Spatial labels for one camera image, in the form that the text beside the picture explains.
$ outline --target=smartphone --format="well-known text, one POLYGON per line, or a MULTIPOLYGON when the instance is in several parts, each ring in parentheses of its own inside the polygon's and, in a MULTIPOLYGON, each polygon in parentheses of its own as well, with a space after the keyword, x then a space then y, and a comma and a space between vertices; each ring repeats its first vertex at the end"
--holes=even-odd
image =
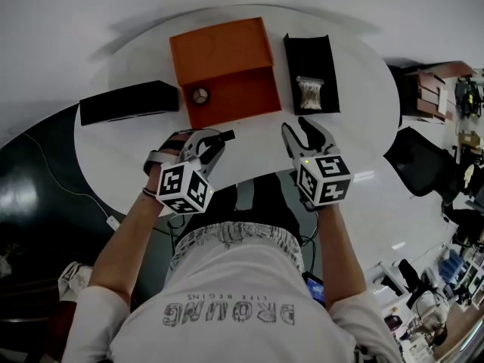
POLYGON ((319 278, 312 275, 308 271, 305 271, 302 274, 302 278, 304 278, 304 281, 306 283, 306 286, 308 287, 312 298, 326 308, 326 305, 324 303, 323 281, 321 281, 319 278))

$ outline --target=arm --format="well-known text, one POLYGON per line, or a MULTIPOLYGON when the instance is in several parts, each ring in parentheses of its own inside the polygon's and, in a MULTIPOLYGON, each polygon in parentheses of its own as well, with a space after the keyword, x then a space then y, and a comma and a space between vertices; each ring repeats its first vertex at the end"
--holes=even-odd
MULTIPOLYGON (((148 190, 156 190, 159 177, 160 166, 153 166, 148 190)), ((99 254, 92 270, 90 287, 105 287, 129 306, 151 229, 162 209, 163 205, 152 197, 138 196, 121 226, 99 254)))
POLYGON ((366 282, 338 205, 323 208, 318 214, 318 225, 324 297, 329 310, 336 301, 365 292, 366 282))

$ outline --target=black box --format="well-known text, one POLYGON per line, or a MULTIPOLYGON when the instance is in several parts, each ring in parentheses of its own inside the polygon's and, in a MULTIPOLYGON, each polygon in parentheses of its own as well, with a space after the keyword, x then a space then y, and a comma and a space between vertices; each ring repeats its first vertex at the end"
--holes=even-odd
POLYGON ((178 111, 178 89, 161 81, 141 83, 79 102, 81 125, 178 111))
POLYGON ((321 38, 290 38, 284 37, 287 65, 289 66, 290 85, 293 92, 295 114, 339 113, 338 86, 334 72, 333 55, 330 40, 327 36, 321 38), (319 94, 321 110, 301 108, 301 89, 296 77, 304 76, 324 80, 319 94))

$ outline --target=paper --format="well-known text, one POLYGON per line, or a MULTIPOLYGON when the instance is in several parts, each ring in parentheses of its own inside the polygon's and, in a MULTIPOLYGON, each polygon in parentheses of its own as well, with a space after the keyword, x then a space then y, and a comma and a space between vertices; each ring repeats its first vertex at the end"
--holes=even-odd
POLYGON ((437 109, 440 114, 447 114, 447 97, 448 92, 446 88, 439 88, 439 108, 437 109))

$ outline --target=white wall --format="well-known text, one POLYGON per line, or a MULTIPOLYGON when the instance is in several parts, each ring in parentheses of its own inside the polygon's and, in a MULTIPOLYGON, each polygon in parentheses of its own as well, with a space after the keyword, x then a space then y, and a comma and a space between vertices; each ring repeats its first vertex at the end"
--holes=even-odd
POLYGON ((320 14, 358 33, 384 57, 484 67, 484 0, 0 0, 0 146, 94 94, 88 83, 106 51, 150 23, 247 3, 320 14))

